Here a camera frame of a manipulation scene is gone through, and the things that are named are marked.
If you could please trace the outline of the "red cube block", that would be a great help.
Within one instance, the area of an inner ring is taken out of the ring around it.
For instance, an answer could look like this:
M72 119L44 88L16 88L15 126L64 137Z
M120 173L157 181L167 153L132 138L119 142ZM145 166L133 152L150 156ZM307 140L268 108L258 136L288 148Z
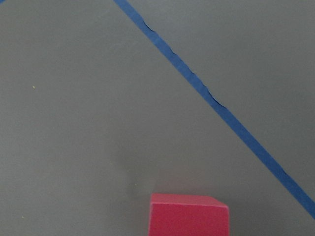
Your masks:
M229 207L209 196L153 193L149 236L228 236Z

